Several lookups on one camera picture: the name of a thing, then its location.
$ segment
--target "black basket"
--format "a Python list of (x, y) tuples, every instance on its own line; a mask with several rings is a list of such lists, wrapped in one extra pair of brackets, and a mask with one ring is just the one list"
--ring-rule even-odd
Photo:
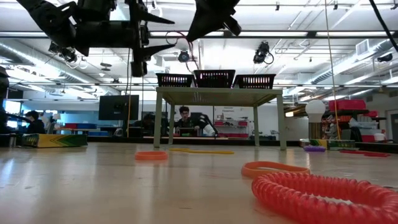
[(166, 87), (196, 87), (193, 75), (156, 73), (159, 86)]
[(239, 88), (272, 89), (276, 74), (270, 75), (237, 75), (234, 87), (238, 84)]
[(235, 70), (195, 70), (198, 87), (231, 88)]

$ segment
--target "table leg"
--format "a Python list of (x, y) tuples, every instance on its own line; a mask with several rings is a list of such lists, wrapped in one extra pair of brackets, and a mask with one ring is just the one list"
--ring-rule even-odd
[(169, 144), (173, 144), (175, 104), (170, 104)]
[(161, 92), (157, 92), (157, 95), (156, 95), (154, 147), (160, 147), (160, 125), (161, 125), (161, 122), (162, 122), (162, 100), (163, 100), (163, 94)]
[(285, 135), (285, 113), (284, 113), (284, 99), (282, 95), (276, 96), (278, 106), (278, 128), (279, 128), (279, 142), (280, 150), (286, 150), (286, 135)]
[(254, 112), (254, 142), (256, 146), (260, 146), (259, 113), (257, 110), (257, 106), (253, 107), (253, 112)]

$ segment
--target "orange ring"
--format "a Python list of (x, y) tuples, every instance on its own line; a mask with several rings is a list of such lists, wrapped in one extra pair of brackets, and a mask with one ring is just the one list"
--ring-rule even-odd
[(256, 161), (248, 162), (242, 167), (242, 175), (245, 177), (250, 177), (252, 179), (262, 175), (271, 174), (275, 172), (294, 172), (302, 174), (311, 174), (310, 169), (304, 167), (296, 167), (285, 164), (280, 164), (278, 162), (268, 162), (268, 161)]
[(136, 152), (136, 160), (164, 160), (169, 156), (164, 151)]

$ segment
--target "red coiled tube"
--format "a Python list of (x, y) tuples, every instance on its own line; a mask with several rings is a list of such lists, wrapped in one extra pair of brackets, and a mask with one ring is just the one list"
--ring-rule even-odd
[(398, 194), (368, 181), (278, 172), (256, 177), (252, 191), (265, 206), (300, 223), (398, 223)]

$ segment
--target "wooden floor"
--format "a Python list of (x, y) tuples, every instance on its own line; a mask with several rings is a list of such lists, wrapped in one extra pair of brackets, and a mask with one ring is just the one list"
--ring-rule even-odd
[(151, 144), (90, 143), (87, 148), (0, 151), (1, 224), (291, 223), (264, 208), (241, 177), (250, 161), (305, 166), (314, 174), (398, 186), (398, 156), (280, 152), (277, 147), (191, 146), (234, 155), (170, 152), (136, 162)]

